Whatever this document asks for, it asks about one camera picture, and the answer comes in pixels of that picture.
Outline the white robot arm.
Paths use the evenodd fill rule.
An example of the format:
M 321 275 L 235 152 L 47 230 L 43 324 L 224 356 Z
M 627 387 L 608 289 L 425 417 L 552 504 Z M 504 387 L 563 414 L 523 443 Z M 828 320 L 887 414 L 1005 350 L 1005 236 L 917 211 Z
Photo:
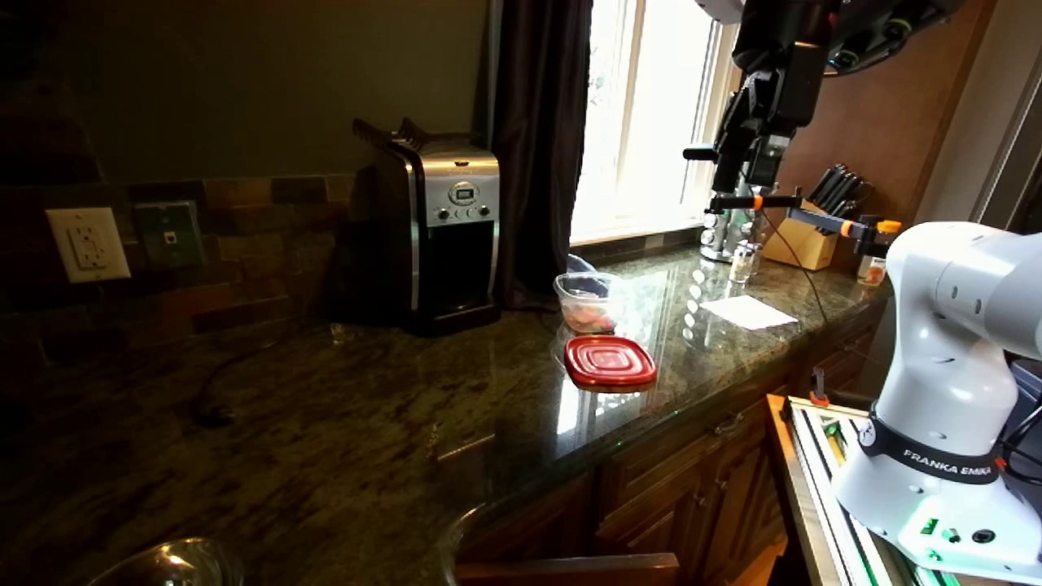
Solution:
M 1042 356 L 1042 236 L 921 222 L 884 275 L 892 357 L 834 495 L 917 567 L 1039 586 L 1039 516 L 1001 478 L 999 433 L 1005 356 Z

